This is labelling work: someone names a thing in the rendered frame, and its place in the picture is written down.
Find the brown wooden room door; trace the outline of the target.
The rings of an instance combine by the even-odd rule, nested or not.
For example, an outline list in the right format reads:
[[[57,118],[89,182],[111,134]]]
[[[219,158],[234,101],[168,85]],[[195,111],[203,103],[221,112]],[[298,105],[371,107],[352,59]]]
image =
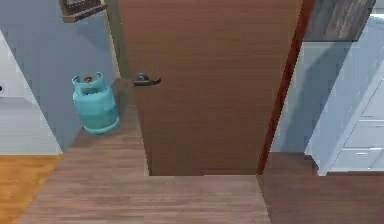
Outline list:
[[[118,0],[149,172],[253,175],[314,0]]]

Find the teal gas cylinder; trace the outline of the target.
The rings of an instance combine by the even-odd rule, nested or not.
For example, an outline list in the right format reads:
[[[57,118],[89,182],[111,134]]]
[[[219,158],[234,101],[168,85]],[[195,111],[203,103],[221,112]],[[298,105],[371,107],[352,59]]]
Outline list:
[[[83,80],[75,76],[72,84],[73,103],[87,133],[102,135],[119,126],[119,110],[114,92],[101,72]]]

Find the white drawer cabinet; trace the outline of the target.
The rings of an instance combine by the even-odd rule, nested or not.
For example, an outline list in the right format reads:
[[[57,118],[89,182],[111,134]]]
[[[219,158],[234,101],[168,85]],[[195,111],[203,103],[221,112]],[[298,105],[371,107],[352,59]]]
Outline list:
[[[384,172],[383,14],[350,47],[306,153],[320,176]]]

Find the dark grey wooden picture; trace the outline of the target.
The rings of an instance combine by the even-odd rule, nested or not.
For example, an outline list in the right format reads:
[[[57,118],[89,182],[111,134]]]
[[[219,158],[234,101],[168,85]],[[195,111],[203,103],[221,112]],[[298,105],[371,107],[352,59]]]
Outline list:
[[[315,0],[306,42],[356,42],[376,0]]]

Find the white cabinet with black knob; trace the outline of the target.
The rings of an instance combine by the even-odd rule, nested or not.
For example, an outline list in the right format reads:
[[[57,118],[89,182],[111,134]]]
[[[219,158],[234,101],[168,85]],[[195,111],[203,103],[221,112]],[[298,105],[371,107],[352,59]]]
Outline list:
[[[0,155],[60,155],[53,132],[0,30]]]

